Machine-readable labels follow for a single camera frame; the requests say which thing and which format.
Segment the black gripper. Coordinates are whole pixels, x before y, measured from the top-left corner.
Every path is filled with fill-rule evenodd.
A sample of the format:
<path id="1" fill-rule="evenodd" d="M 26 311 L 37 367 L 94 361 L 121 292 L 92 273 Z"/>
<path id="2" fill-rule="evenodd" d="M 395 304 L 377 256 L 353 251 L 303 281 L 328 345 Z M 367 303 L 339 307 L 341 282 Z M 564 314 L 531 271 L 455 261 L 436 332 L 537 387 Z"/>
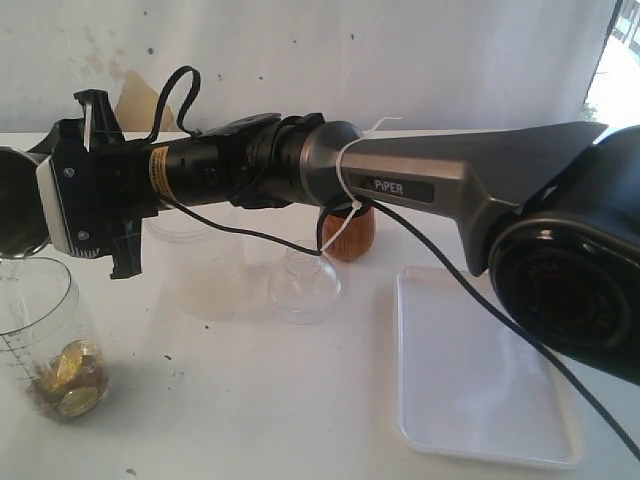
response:
<path id="1" fill-rule="evenodd" d="M 107 256 L 113 261 L 110 278 L 128 279 L 142 272 L 142 218 L 157 212 L 148 191 L 148 142 L 124 138 L 105 91 L 82 90 L 74 99 L 84 117 L 54 124 L 27 154 L 35 163 L 42 163 L 62 141 L 85 147 L 95 176 L 96 210 L 105 228 Z"/>

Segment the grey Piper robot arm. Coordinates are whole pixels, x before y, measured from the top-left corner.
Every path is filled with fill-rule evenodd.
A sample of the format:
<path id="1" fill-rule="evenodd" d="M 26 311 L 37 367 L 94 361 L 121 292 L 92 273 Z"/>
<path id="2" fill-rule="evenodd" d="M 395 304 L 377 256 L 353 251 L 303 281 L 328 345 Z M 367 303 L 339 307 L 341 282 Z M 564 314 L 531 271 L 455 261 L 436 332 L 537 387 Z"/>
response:
<path id="1" fill-rule="evenodd" d="M 639 380 L 639 130 L 575 121 L 368 136 L 319 113 L 246 117 L 161 142 L 126 140 L 106 94 L 77 94 L 98 129 L 59 122 L 37 146 L 35 205 L 53 245 L 141 271 L 140 224 L 176 205 L 245 209 L 385 202 L 453 220 L 468 271 L 488 274 L 539 343 Z"/>

